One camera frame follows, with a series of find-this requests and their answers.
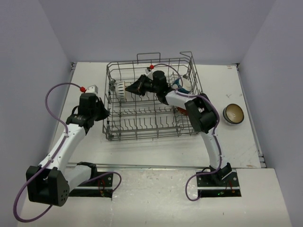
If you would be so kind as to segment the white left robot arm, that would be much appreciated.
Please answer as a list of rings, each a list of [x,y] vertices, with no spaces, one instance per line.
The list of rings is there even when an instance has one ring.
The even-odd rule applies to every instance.
[[[61,207],[69,193],[82,183],[93,186],[98,182],[97,167],[93,163],[79,162],[70,172],[66,166],[79,143],[95,122],[106,119],[109,112],[95,93],[83,93],[79,105],[66,120],[60,140],[38,166],[26,171],[28,198],[31,202]]]

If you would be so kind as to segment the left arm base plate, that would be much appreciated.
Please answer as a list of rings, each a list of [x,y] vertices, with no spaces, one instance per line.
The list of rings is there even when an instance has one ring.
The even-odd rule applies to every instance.
[[[72,190],[70,197],[112,198],[113,174],[106,175],[95,181],[82,184]]]

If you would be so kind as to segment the red diamond pattern bowl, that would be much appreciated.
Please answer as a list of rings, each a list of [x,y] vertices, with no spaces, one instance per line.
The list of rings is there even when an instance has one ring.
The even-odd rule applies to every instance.
[[[226,109],[224,108],[223,110],[223,118],[224,118],[224,122],[227,124],[227,125],[232,125],[229,121],[229,118],[227,117],[227,114],[226,114]]]

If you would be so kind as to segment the white bowl teal stripes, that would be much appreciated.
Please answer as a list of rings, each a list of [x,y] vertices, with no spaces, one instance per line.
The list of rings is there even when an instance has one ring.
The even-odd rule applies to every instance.
[[[116,91],[116,97],[119,100],[126,100],[126,94],[125,94],[125,82],[119,81],[115,85],[115,91]]]

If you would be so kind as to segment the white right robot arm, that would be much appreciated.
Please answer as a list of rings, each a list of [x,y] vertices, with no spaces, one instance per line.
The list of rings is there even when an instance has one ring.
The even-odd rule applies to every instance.
[[[161,103],[186,110],[190,124],[194,131],[201,135],[209,156],[210,172],[201,173],[201,178],[217,186],[223,185],[228,181],[232,168],[223,156],[216,134],[220,122],[216,108],[204,93],[199,95],[182,93],[182,86],[169,85],[161,70],[154,71],[152,77],[153,79],[150,79],[146,75],[141,75],[133,84],[127,86],[125,91],[139,96],[151,92]]]

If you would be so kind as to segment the red floral bowl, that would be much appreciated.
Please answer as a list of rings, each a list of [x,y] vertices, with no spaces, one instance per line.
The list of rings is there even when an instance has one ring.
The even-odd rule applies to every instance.
[[[178,111],[179,111],[182,115],[188,116],[188,112],[187,112],[186,109],[183,109],[183,108],[181,108],[181,107],[177,107],[177,109],[178,109]]]

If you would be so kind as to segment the black gold patterned bowl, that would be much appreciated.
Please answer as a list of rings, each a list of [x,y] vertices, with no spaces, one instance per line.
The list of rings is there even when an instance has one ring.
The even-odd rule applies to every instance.
[[[241,107],[237,104],[229,104],[224,112],[225,119],[231,124],[240,124],[244,120],[244,112]]]

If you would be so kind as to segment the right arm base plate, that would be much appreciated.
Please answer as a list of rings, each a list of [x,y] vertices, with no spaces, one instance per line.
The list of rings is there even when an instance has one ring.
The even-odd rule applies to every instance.
[[[197,176],[196,183],[200,198],[241,197],[240,183],[235,170],[218,182],[212,179],[211,175]]]

